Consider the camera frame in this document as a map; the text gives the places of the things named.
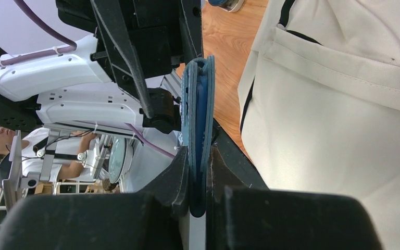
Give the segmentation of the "small blue wallet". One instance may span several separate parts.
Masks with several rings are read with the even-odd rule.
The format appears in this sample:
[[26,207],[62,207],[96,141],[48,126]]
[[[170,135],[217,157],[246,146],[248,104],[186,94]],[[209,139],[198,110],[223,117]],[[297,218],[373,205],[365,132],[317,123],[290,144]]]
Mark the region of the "small blue wallet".
[[192,216],[206,211],[207,166],[209,162],[215,102],[214,55],[195,58],[184,68],[181,79],[182,145],[187,147],[189,208]]

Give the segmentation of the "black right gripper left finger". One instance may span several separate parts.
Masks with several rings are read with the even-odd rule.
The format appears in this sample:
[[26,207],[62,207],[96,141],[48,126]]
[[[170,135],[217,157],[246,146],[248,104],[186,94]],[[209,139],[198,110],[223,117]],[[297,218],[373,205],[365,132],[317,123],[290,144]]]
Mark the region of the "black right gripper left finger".
[[183,249],[187,158],[135,193],[32,195],[0,226],[0,249]]

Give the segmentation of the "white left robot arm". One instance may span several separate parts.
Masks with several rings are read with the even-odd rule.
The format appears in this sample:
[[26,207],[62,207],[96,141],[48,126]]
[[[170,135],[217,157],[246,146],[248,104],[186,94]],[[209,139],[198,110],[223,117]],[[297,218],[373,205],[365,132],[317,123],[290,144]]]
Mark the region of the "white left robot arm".
[[0,48],[0,125],[60,124],[123,134],[124,124],[180,131],[180,103],[146,80],[203,55],[200,1],[57,1],[89,34],[24,55]]

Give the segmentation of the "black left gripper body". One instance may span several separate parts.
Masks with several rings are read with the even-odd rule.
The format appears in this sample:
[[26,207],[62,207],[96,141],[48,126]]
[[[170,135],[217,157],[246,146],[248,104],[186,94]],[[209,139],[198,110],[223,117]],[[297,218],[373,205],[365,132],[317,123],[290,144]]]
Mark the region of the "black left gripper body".
[[[140,28],[138,17],[135,13],[135,1],[119,1],[125,24],[128,29],[131,42],[135,46],[140,60],[144,78],[149,79],[169,74],[173,68],[172,51],[169,41],[168,29],[165,26]],[[118,65],[111,68],[104,41],[94,15],[91,1],[56,1],[58,16],[62,22],[72,27],[92,32],[97,39],[96,48],[90,52],[89,59],[97,62],[99,66],[125,93],[137,99],[133,79],[129,75],[128,67],[122,63],[118,55],[112,61]],[[178,114],[178,106],[174,104],[175,98],[168,91],[147,87],[154,109],[153,118],[148,118],[139,108],[142,118],[142,127],[154,128],[164,134],[181,129],[181,118]]]

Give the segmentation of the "beige canvas backpack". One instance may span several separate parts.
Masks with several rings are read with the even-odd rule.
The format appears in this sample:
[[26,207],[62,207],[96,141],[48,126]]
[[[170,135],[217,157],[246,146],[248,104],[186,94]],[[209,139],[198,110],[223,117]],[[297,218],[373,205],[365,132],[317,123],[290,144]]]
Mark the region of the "beige canvas backpack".
[[353,197],[400,249],[400,1],[269,1],[238,96],[268,188]]

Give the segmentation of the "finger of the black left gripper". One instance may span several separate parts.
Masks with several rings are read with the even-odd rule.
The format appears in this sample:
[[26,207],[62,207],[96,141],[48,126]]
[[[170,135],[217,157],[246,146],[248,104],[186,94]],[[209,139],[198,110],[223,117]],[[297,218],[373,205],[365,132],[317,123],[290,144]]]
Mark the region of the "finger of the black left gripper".
[[153,118],[154,109],[147,90],[144,73],[135,46],[131,42],[128,29],[124,21],[119,1],[91,1],[98,30],[102,35],[111,68],[117,68],[113,62],[115,55],[121,58],[129,69],[129,75],[134,81],[136,95],[140,100],[144,114]]
[[184,62],[203,58],[202,10],[200,0],[179,1],[179,23]]

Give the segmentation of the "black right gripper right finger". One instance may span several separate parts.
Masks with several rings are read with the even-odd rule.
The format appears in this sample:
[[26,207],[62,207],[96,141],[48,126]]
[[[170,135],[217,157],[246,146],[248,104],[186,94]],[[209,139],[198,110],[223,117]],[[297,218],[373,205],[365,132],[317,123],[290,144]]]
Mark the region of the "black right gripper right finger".
[[214,122],[207,178],[207,249],[382,249],[361,203],[267,188]]

